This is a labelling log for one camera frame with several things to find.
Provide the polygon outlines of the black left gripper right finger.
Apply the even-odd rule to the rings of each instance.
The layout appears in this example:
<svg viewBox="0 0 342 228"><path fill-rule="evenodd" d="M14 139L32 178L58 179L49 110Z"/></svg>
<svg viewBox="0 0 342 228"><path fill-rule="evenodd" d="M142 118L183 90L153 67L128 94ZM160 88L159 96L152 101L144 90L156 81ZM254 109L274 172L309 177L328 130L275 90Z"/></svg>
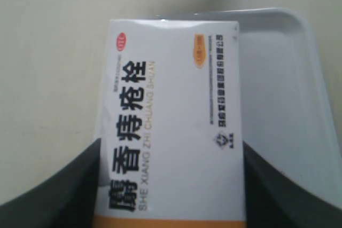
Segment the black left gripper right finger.
<svg viewBox="0 0 342 228"><path fill-rule="evenodd" d="M341 227L341 209L309 193L243 144L247 227Z"/></svg>

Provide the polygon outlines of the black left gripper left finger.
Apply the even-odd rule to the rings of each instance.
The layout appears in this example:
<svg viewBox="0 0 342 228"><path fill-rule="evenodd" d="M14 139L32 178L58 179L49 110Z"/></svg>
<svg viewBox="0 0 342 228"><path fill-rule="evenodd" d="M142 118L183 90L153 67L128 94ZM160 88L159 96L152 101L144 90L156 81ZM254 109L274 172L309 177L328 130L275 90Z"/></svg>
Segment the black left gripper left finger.
<svg viewBox="0 0 342 228"><path fill-rule="evenodd" d="M92 227L101 139L55 175L1 205L1 227Z"/></svg>

